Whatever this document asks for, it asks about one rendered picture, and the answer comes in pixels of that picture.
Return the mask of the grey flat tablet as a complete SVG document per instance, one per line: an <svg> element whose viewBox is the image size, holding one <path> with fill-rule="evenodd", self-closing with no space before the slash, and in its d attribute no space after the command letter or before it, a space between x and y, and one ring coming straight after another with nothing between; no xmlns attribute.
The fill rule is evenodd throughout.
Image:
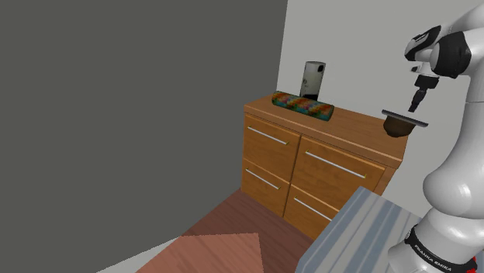
<svg viewBox="0 0 484 273"><path fill-rule="evenodd" d="M395 113L395 112L391 112L389 110L386 110L386 109L383 109L382 110L382 114L387 116L387 117L390 117L394 120L399 120L401 122L405 122L405 123L409 123L409 124L412 124L414 126L419 126L419 127L428 127L428 123L425 123L425 122L422 122L422 121L419 121L417 119L413 119L413 118L410 118L410 117L407 117L407 116L403 116L403 115L400 115L398 113Z"/></svg>

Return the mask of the dark brown bowl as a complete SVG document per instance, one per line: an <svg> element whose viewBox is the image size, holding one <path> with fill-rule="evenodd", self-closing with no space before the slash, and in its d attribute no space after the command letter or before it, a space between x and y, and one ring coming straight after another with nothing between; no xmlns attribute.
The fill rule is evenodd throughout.
<svg viewBox="0 0 484 273"><path fill-rule="evenodd" d="M414 125L407 121L387 116L383 128L390 137L405 137L411 134Z"/></svg>

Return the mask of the multicoloured patterned cylinder case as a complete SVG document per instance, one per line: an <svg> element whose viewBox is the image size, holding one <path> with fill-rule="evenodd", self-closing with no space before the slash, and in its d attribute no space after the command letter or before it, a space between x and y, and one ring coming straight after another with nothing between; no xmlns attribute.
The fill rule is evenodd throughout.
<svg viewBox="0 0 484 273"><path fill-rule="evenodd" d="M333 105L279 91L271 95L271 102L278 107L323 121L329 121L334 112Z"/></svg>

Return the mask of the wooden chest of drawers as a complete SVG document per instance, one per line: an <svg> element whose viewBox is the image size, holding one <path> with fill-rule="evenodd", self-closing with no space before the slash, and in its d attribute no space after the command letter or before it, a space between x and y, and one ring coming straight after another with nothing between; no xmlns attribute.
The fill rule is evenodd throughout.
<svg viewBox="0 0 484 273"><path fill-rule="evenodd" d="M407 138L383 120L334 107L329 121L273 105L244 105L241 190L315 239L359 188L381 195Z"/></svg>

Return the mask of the grey striped robot stand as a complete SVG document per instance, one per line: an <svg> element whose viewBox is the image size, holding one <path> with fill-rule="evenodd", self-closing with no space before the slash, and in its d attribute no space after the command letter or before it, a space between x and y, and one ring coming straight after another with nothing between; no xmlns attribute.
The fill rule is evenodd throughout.
<svg viewBox="0 0 484 273"><path fill-rule="evenodd" d="M420 217L359 187L299 259L295 273L394 273L388 250Z"/></svg>

